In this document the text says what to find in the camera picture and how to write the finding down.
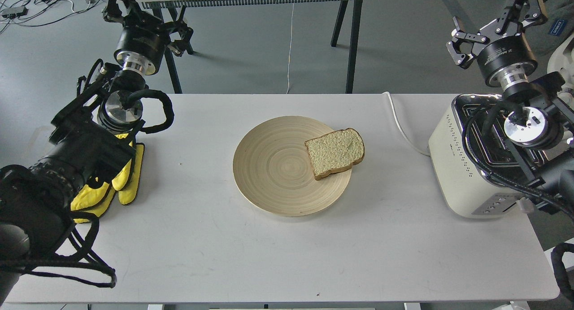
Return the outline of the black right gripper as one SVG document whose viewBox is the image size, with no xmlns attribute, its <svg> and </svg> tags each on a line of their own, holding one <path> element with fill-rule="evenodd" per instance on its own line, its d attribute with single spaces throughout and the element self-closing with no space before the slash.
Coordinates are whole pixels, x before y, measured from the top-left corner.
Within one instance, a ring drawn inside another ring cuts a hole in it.
<svg viewBox="0 0 574 310">
<path fill-rule="evenodd" d="M 446 48 L 455 65 L 468 69 L 476 58 L 488 87 L 513 87 L 529 81 L 538 63 L 521 33 L 548 21 L 543 0 L 506 0 L 500 16 L 480 28 L 480 34 L 465 32 L 457 16 L 452 20 L 455 28 Z M 463 44 L 471 46 L 468 52 L 461 49 Z M 472 50 L 475 45 L 477 54 Z"/>
</svg>

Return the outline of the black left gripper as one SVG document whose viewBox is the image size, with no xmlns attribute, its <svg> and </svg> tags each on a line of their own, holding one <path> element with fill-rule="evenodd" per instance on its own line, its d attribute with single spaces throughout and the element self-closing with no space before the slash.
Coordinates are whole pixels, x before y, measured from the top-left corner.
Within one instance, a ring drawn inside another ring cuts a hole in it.
<svg viewBox="0 0 574 310">
<path fill-rule="evenodd" d="M 183 21 L 187 6 L 168 8 L 173 21 Z M 103 9 L 105 22 L 119 22 L 123 30 L 114 52 L 114 58 L 122 70 L 135 72 L 139 75 L 154 75 L 159 71 L 165 50 L 171 43 L 170 34 L 179 30 L 175 22 L 163 22 L 151 14 L 141 15 L 141 8 L 135 0 L 107 0 Z M 195 54 L 191 45 L 191 32 L 180 30 L 181 40 L 187 36 L 186 51 Z"/>
</svg>

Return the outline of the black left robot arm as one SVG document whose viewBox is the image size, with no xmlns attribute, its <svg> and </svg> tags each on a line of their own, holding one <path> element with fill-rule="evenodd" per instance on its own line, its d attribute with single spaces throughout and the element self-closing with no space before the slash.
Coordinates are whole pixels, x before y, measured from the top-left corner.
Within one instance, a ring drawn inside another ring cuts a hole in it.
<svg viewBox="0 0 574 310">
<path fill-rule="evenodd" d="M 65 277 L 99 288 L 116 285 L 116 271 L 93 250 L 98 217 L 70 205 L 85 185 L 109 184 L 135 161 L 138 132 L 158 133 L 173 124 L 171 99 L 150 89 L 145 77 L 158 72 L 166 52 L 183 55 L 193 30 L 182 16 L 164 22 L 136 0 L 107 0 L 103 18 L 123 27 L 116 63 L 98 61 L 88 77 L 78 80 L 76 97 L 52 120 L 49 154 L 31 167 L 1 169 L 2 300 L 22 275 Z M 38 267 L 98 271 L 109 282 Z"/>
</svg>

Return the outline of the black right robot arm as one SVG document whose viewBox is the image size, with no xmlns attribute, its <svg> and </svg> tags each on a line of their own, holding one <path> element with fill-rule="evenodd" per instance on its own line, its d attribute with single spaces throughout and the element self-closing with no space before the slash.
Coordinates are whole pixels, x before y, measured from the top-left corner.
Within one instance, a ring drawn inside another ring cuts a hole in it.
<svg viewBox="0 0 574 310">
<path fill-rule="evenodd" d="M 477 62 L 488 87 L 500 87 L 503 94 L 491 106 L 480 106 L 462 126 L 462 147 L 486 178 L 522 193 L 534 202 L 550 205 L 573 218 L 573 146 L 541 166 L 527 159 L 527 151 L 557 146 L 565 131 L 573 130 L 573 110 L 558 97 L 564 79 L 558 72 L 535 81 L 527 77 L 537 63 L 529 48 L 525 30 L 544 24 L 547 14 L 543 0 L 507 0 L 500 17 L 476 34 L 464 32 L 454 17 L 455 29 L 447 44 L 454 63 L 467 69 Z M 487 144 L 494 138 L 500 111 L 504 150 L 518 169 L 505 175 L 476 155 L 471 143 Z"/>
</svg>

